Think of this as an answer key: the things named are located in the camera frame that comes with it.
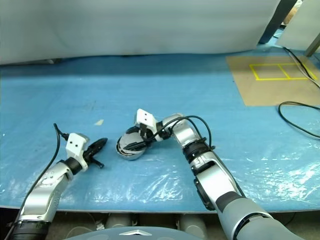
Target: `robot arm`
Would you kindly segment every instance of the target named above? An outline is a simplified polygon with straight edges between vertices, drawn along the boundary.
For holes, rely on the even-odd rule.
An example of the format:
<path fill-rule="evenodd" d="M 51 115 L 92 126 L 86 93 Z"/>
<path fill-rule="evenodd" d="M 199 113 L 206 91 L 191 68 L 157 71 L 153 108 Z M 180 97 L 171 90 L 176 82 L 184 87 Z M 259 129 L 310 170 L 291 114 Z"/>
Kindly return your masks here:
<path fill-rule="evenodd" d="M 86 171 L 91 163 L 104 165 L 93 156 L 107 143 L 101 138 L 85 150 L 88 138 L 71 133 L 66 144 L 67 160 L 61 160 L 49 168 L 27 196 L 11 239 L 44 240 L 56 214 L 61 194 L 68 183 L 80 171 Z"/>
<path fill-rule="evenodd" d="M 140 157 L 152 142 L 175 137 L 195 176 L 197 192 L 209 210 L 216 210 L 229 240 L 301 240 L 279 221 L 240 194 L 230 172 L 207 145 L 205 138 L 189 126 L 181 114 L 157 122 L 152 114 L 139 109 L 135 126 L 119 139 L 117 152 L 127 160 Z"/>

